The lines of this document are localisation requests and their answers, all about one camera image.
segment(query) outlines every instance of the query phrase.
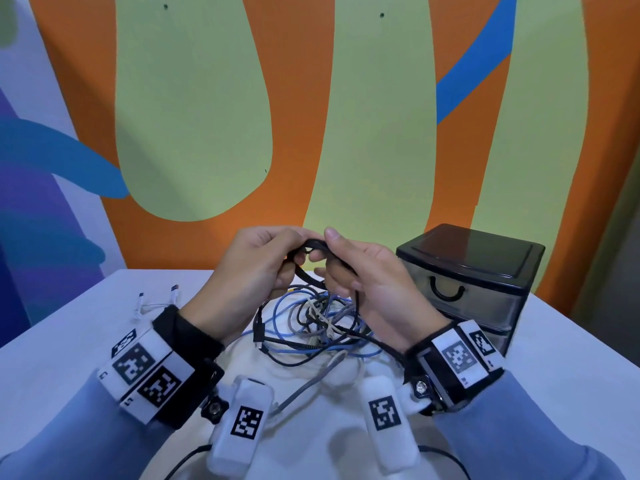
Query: blue long-sleeve shirt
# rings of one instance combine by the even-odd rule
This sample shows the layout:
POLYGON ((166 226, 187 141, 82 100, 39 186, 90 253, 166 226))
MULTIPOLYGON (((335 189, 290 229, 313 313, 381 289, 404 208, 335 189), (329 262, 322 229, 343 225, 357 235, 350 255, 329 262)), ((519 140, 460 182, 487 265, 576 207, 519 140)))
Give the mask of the blue long-sleeve shirt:
MULTIPOLYGON (((474 480, 623 480, 603 453, 567 438, 506 372, 466 408, 434 416, 474 480)), ((20 450, 3 480, 136 480, 173 430, 144 426, 91 377, 20 450)))

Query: painted mural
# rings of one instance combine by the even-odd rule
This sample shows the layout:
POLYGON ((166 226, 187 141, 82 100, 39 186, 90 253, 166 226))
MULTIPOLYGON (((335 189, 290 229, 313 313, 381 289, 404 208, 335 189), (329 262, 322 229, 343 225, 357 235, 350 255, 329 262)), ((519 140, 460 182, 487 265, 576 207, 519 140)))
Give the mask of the painted mural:
POLYGON ((640 139, 640 0, 0 13, 0 244, 30 323, 125 263, 210 269, 273 223, 540 242, 536 294, 568 314, 640 139))

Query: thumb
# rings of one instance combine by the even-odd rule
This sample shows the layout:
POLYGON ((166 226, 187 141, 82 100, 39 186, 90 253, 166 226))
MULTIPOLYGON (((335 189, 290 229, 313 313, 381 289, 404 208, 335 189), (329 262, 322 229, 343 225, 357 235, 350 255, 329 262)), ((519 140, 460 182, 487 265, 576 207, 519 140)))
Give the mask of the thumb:
POLYGON ((348 263, 356 273, 365 266, 364 252, 358 249, 350 240, 341 236, 333 227, 324 230, 324 240, 333 254, 348 263))
POLYGON ((293 229, 284 229, 276 237, 265 244, 262 249, 269 257, 269 263, 282 265, 282 260, 288 252, 299 248, 305 243, 305 238, 293 229))

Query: fingernail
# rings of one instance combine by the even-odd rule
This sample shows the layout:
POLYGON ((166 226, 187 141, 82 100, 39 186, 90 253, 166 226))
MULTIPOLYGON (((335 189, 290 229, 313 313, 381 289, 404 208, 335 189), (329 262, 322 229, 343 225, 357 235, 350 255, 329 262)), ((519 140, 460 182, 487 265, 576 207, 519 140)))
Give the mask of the fingernail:
POLYGON ((329 239, 338 239, 340 237, 340 233, 338 233, 338 231, 336 231, 336 229, 334 229, 333 227, 327 227, 324 230, 324 235, 329 239))

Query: person's right hand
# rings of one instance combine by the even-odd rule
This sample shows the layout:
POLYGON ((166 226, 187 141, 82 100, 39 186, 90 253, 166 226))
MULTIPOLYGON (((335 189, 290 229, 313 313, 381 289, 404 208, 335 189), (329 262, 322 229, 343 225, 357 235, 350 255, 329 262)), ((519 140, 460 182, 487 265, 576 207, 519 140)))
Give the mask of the person's right hand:
MULTIPOLYGON (((360 314, 376 336, 404 353, 412 345, 448 325, 418 291, 406 268, 393 251, 380 244, 350 241, 327 227, 324 239, 331 252, 348 263, 357 276, 329 256, 326 268, 315 272, 324 277, 327 289, 342 297, 360 292, 360 314)), ((324 259, 313 251, 311 261, 324 259)))

